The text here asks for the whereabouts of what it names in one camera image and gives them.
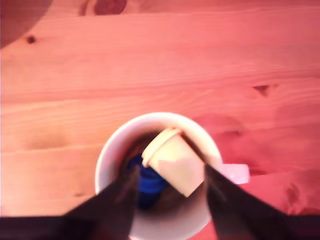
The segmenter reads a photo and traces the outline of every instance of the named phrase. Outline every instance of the white cup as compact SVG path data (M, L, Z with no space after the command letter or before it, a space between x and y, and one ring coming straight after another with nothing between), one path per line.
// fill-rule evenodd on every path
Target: white cup
M179 128L183 137L206 163L237 184L249 181L244 164L223 164L220 152L210 135L193 120L170 112L138 116L117 129L104 145L95 169L96 194L114 181L121 163L134 142L148 132ZM164 214L148 214L137 209L130 232L133 240L186 240L197 234L211 216L203 185L175 209Z

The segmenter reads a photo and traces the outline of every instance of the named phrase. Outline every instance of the beige plastic cup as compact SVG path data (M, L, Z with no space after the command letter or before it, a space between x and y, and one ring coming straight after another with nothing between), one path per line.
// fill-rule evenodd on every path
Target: beige plastic cup
M204 181L204 162L182 137L180 129L163 130L142 153L142 164L152 167L185 197Z

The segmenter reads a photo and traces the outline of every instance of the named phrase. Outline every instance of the wooden table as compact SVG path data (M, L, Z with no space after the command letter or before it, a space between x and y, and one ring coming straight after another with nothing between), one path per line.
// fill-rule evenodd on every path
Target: wooden table
M93 196L110 135L159 111L195 120L225 162L248 164L249 192L286 211L260 187L269 176L319 207L319 25L315 5L44 16L1 49L1 214L63 214Z

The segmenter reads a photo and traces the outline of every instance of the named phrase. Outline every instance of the wood grain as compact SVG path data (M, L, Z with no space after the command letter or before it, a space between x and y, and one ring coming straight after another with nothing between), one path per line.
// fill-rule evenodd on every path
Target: wood grain
M123 13L224 12L318 5L317 0L128 0Z
M36 22L21 15L33 27L1 49L1 214L58 215L93 196L103 144L160 111L202 125L226 163L248 164L250 193L286 211L293 183L319 208L320 6L259 2L79 17L81 0L53 0ZM209 224L194 239L212 236Z
M267 97L252 87L225 87L3 104L1 151L104 144L119 126L149 112L176 112L201 125L210 122L216 133L316 124L319 92L316 81L305 80L270 89Z
M317 7L43 20L35 44L2 51L2 102L318 78L319 20Z

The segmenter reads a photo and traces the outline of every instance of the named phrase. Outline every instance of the blue object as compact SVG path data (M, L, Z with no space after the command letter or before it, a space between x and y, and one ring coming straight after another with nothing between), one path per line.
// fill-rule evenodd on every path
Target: blue object
M157 202L161 191L168 186L168 182L151 167L144 167L142 161L143 158L140 153L130 159L126 169L130 170L133 166L139 165L140 182L138 206L141 209L148 209Z

